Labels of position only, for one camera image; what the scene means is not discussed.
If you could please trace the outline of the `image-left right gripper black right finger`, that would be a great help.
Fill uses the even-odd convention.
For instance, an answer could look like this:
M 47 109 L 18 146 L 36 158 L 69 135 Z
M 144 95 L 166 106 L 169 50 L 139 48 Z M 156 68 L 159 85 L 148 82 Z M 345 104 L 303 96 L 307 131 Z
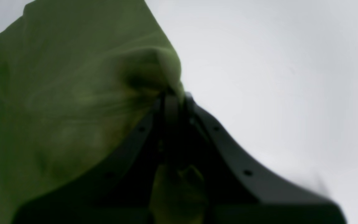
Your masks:
M 205 224 L 345 224 L 339 206 L 254 159 L 189 92 L 183 108 L 185 158 L 202 174 Z

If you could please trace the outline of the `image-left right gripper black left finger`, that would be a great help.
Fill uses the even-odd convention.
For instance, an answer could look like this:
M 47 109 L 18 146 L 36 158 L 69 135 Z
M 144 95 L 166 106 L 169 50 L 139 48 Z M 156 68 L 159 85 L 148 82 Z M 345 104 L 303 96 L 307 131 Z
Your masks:
M 163 93 L 106 159 L 68 184 L 17 211 L 13 224 L 154 224 L 149 209 L 163 142 L 176 124 L 179 102 Z

